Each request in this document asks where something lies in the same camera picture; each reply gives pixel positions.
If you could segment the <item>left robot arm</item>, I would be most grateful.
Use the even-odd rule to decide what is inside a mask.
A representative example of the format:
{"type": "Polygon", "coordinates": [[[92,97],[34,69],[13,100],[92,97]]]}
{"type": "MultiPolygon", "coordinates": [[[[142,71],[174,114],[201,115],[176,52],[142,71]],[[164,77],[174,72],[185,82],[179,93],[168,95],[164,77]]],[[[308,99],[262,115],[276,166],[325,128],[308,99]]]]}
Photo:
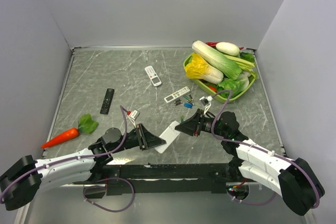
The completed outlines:
{"type": "Polygon", "coordinates": [[[24,156],[1,175],[1,204],[12,211],[30,203],[38,191],[77,182],[98,183],[114,153],[134,147],[143,151],[164,144],[166,140],[140,123],[124,134],[112,127],[89,147],[68,155],[51,159],[24,156]]]}

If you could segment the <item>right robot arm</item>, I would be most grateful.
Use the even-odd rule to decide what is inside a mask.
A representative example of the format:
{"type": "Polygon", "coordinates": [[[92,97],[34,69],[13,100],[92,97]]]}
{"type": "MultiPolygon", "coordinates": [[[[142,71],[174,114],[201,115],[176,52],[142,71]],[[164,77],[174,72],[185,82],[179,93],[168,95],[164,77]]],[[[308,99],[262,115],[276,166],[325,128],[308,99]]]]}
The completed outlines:
{"type": "Polygon", "coordinates": [[[296,160],[279,156],[243,135],[233,112],[225,111],[218,119],[198,109],[175,130],[198,136],[211,133],[226,153],[233,156],[229,175],[235,181],[254,180],[282,197],[287,207],[304,216],[325,195],[325,190],[312,168],[302,158],[296,160]]]}

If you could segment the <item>white remote control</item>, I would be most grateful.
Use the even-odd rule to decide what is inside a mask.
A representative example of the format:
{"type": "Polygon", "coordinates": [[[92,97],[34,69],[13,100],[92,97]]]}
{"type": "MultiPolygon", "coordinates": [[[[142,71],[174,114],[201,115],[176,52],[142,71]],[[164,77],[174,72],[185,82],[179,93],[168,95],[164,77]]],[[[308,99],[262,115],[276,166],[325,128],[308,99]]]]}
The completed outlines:
{"type": "Polygon", "coordinates": [[[179,137],[180,131],[175,129],[175,127],[179,124],[180,123],[178,121],[173,121],[159,136],[159,138],[165,140],[166,143],[154,148],[158,153],[164,153],[167,148],[179,137]]]}

